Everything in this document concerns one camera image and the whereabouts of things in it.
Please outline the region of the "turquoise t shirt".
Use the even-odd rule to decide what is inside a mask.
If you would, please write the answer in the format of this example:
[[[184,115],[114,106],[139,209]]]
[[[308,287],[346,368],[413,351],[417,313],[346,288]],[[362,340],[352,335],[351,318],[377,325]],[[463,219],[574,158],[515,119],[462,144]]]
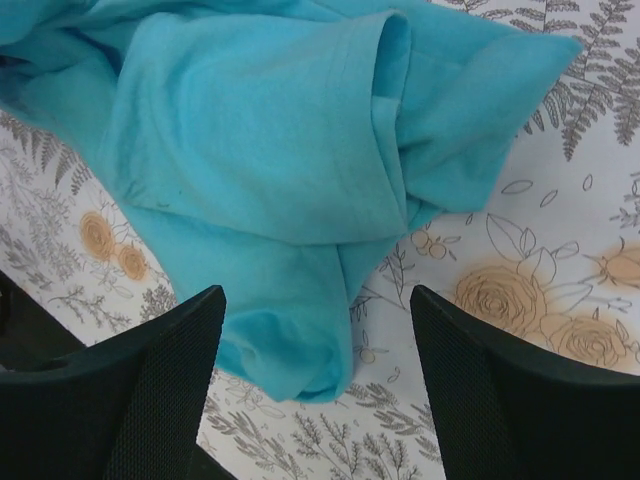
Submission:
[[[581,49],[425,1],[5,1],[1,107],[81,155],[179,301],[224,289],[220,369],[327,402],[367,277],[485,207]]]

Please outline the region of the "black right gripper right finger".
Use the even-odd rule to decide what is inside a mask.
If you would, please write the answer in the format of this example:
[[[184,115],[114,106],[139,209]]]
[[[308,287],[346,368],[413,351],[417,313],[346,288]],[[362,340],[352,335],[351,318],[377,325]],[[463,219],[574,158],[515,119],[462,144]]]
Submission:
[[[425,286],[410,308],[446,478],[638,478],[637,376],[551,353]]]

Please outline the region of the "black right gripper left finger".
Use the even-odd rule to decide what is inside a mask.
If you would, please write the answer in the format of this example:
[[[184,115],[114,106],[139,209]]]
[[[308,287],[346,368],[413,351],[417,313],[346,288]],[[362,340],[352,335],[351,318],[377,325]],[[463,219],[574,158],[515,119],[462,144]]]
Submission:
[[[2,374],[2,478],[188,478],[225,308],[212,286],[91,347]]]

